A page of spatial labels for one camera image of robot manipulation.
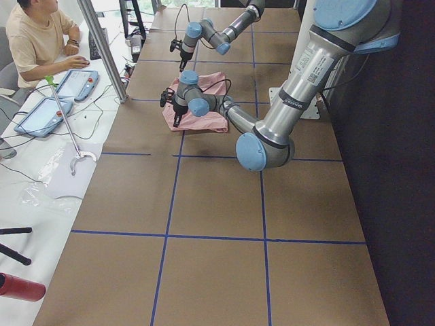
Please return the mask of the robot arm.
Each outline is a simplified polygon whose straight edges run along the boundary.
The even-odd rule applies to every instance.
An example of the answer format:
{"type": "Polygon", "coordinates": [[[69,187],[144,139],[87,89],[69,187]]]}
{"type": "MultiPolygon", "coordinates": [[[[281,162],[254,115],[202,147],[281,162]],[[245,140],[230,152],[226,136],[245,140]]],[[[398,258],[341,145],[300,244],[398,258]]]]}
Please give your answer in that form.
{"type": "Polygon", "coordinates": [[[241,1],[245,10],[223,31],[215,29],[211,19],[202,19],[199,22],[189,22],[183,39],[174,38],[171,41],[170,52],[179,50],[181,62],[179,71],[183,72],[187,63],[193,58],[199,41],[206,41],[217,53],[225,55],[230,44],[250,25],[258,22],[266,6],[264,0],[241,1]]]}
{"type": "Polygon", "coordinates": [[[324,89],[337,62],[344,56],[395,47],[402,14],[401,1],[317,1],[309,42],[265,118],[259,120],[229,96],[206,94],[198,86],[198,74],[186,64],[200,40],[220,54],[227,53],[230,44],[261,19],[265,5],[264,1],[246,1],[245,11],[223,31],[215,30],[209,19],[190,22],[184,38],[174,39],[170,46],[180,52],[179,85],[174,91],[165,90],[160,99],[162,104],[172,104],[174,126],[179,126],[187,113],[201,117],[215,111],[226,118],[240,132],[237,159],[250,171],[277,168],[293,158],[291,132],[315,95],[324,89]]]}

